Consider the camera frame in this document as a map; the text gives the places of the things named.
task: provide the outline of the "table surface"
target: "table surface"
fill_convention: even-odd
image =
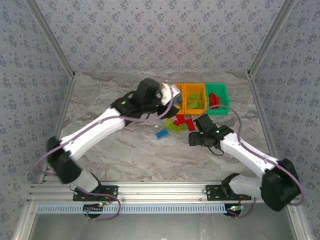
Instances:
[[[244,74],[222,71],[184,72],[91,72],[77,73],[61,137],[67,136],[102,114],[112,102],[135,90],[141,80],[153,78],[171,83],[225,83],[230,106],[240,115],[242,138],[268,153],[258,112]],[[237,130],[239,123],[229,115],[212,115],[218,125]],[[253,172],[229,154],[215,156],[205,147],[189,146],[189,131],[157,140],[165,120],[131,123],[88,150],[77,162],[106,180],[221,181],[231,173],[253,177]],[[47,176],[46,180],[57,180]]]

